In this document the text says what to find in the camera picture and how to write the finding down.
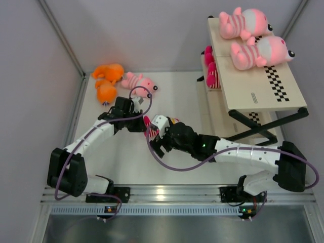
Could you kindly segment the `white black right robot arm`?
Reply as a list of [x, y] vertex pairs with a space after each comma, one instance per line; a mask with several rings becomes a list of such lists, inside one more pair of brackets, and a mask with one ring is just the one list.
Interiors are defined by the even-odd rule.
[[240, 200], [248, 201], [278, 187], [290, 192], [306, 189], [306, 158], [292, 142], [283, 141], [282, 145], [272, 147], [241, 144], [198, 134], [182, 122], [163, 127], [150, 125], [149, 128], [158, 132], [149, 142], [149, 149], [157, 160], [175, 149], [203, 163], [236, 163], [260, 169], [258, 173], [240, 176], [236, 188]]

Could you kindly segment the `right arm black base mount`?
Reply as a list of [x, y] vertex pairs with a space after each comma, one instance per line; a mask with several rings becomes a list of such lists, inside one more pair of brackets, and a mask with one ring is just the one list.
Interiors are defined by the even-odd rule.
[[222, 203], [248, 203], [251, 197], [237, 186], [220, 187], [220, 197]]

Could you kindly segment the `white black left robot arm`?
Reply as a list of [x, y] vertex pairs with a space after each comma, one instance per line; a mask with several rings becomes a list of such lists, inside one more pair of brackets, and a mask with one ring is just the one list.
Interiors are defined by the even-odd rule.
[[115, 105], [99, 115], [79, 139], [63, 149], [55, 148], [50, 155], [47, 185], [54, 188], [55, 193], [64, 192], [74, 197], [96, 193], [103, 202], [111, 201], [114, 198], [113, 181], [91, 175], [87, 161], [100, 145], [118, 131], [124, 128], [131, 133], [146, 130], [142, 103], [141, 97], [117, 97]]

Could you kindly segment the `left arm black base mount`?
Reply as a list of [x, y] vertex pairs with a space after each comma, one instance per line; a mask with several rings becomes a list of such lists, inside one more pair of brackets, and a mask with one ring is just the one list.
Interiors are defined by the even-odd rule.
[[122, 203], [127, 203], [130, 199], [130, 187], [115, 186], [108, 189], [104, 195], [97, 195], [95, 193], [86, 196], [87, 203], [118, 203], [117, 197]]

